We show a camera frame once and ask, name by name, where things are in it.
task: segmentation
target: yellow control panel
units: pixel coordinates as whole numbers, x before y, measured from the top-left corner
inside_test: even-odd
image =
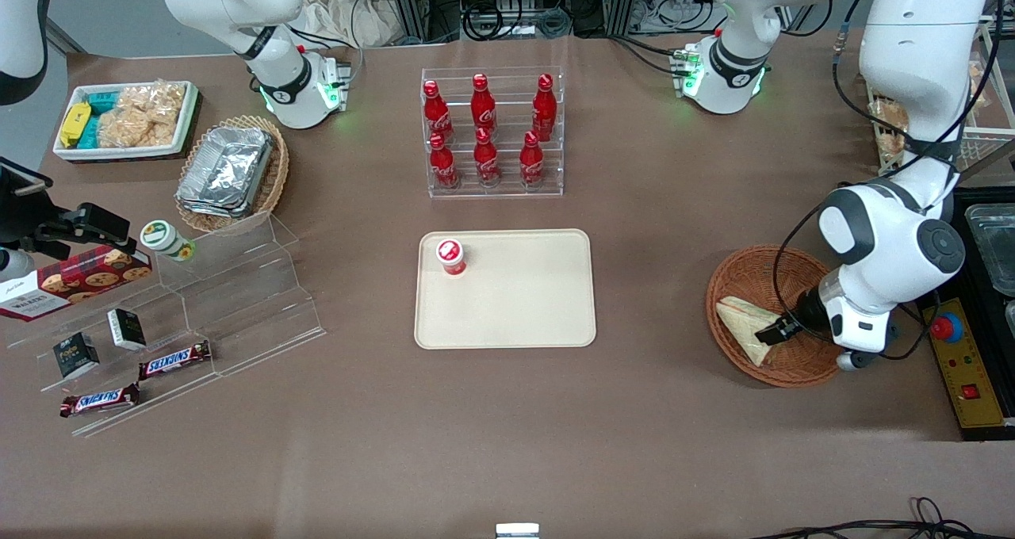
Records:
[[[984,361],[958,298],[941,304],[938,316],[931,330],[931,344],[959,425],[963,428],[1004,426],[994,386],[984,370]],[[933,317],[933,308],[924,311],[924,319]]]

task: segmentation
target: white jar lid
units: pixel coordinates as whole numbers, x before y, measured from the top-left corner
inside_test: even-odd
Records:
[[[455,264],[461,262],[462,258],[465,257],[465,249],[462,248],[461,242],[449,238],[447,240],[442,240],[441,243],[437,244],[436,254],[437,260],[441,260],[442,264],[446,266],[454,266]]]
[[[165,250],[177,240],[177,228],[165,220],[152,220],[141,228],[141,244],[155,250]]]

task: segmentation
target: wicker basket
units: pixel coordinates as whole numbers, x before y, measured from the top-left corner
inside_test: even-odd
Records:
[[[716,311],[716,304],[733,295],[759,308],[782,314],[771,287],[771,263],[777,246],[754,246],[735,252],[716,269],[705,293],[705,315],[716,342],[737,368],[775,387],[813,387],[827,382],[838,373],[835,357],[841,348],[802,332],[776,345],[768,361],[756,366],[747,358],[733,334],[726,329]],[[799,250],[787,248],[779,263],[779,287],[787,302],[796,301],[805,290],[814,287],[827,273],[827,268],[815,258]]]
[[[261,188],[258,189],[257,199],[254,200],[254,210],[251,211],[251,215],[260,213],[261,211],[274,210],[275,206],[278,205],[278,200],[282,197],[285,178],[289,174],[289,149],[285,146],[285,140],[282,139],[282,134],[278,131],[278,128],[271,121],[262,119],[261,117],[246,116],[246,114],[243,117],[221,121],[214,128],[217,127],[258,128],[270,133],[275,138],[275,145],[272,146],[271,155],[268,158],[270,162],[264,172],[264,178],[261,179]],[[180,174],[181,182],[190,170],[191,164],[194,163],[194,155],[196,155],[197,150],[204,142],[208,133],[211,133],[211,129],[205,132],[204,135],[201,135],[200,140],[192,146],[190,153],[187,155],[187,162],[184,163],[184,169]],[[190,227],[205,232],[224,228],[242,219],[198,214],[195,211],[187,210],[179,202],[177,202],[177,210],[180,211],[180,216]]]

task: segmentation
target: red box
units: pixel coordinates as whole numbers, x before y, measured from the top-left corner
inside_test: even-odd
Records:
[[[151,274],[148,257],[99,246],[3,283],[0,315],[32,321]]]

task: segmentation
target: small black box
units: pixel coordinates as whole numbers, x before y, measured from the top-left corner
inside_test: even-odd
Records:
[[[98,365],[98,354],[91,339],[84,333],[75,333],[53,347],[57,364],[64,379],[74,379]]]
[[[127,310],[116,309],[108,314],[110,330],[113,332],[113,344],[132,351],[144,348],[144,332],[141,331],[141,320],[137,315]]]

